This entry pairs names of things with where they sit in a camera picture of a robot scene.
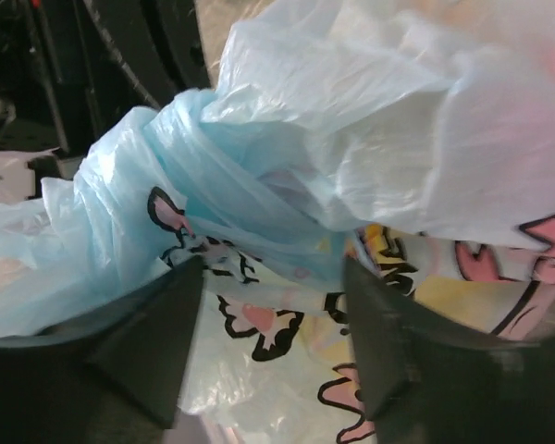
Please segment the light blue plastic bag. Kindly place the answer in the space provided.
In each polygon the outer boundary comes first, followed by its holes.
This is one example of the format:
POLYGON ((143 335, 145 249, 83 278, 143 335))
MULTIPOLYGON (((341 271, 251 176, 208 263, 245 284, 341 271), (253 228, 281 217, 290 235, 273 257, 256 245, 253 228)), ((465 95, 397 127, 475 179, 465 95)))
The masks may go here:
POLYGON ((0 203, 0 339, 200 257, 160 443, 381 443, 347 259, 463 326, 555 335, 555 1, 196 12, 209 88, 131 108, 71 177, 0 203))

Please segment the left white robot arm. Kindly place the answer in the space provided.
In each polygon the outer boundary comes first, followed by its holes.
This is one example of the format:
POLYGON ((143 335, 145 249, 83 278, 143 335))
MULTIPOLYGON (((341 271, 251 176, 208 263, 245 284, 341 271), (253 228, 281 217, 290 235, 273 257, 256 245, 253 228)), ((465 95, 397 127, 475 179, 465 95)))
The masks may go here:
POLYGON ((209 84, 192 1, 0 0, 0 203, 71 177, 131 108, 209 84))

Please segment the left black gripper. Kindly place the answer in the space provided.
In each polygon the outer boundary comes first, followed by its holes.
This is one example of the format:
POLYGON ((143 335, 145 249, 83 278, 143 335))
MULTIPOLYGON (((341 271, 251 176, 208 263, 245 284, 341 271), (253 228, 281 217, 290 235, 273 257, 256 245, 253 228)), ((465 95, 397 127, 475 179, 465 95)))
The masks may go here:
MULTIPOLYGON (((211 86, 193 1, 83 4, 113 60, 150 107, 211 86)), ((0 1, 0 151, 78 157, 95 140, 81 6, 0 1)))

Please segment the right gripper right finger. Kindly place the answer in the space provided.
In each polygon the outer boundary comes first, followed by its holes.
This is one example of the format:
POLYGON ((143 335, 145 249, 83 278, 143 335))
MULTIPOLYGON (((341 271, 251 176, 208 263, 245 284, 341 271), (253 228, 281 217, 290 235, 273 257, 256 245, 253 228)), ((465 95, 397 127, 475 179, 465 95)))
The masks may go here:
POLYGON ((343 271, 364 412, 381 443, 555 443, 555 335, 496 337, 343 271))

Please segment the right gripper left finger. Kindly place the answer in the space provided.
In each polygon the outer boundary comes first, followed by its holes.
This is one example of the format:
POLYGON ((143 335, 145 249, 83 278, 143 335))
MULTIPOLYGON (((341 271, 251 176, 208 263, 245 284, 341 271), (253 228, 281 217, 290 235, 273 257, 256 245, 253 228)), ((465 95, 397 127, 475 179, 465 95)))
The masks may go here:
POLYGON ((29 337, 0 339, 0 443, 160 443, 204 290, 194 257, 29 337))

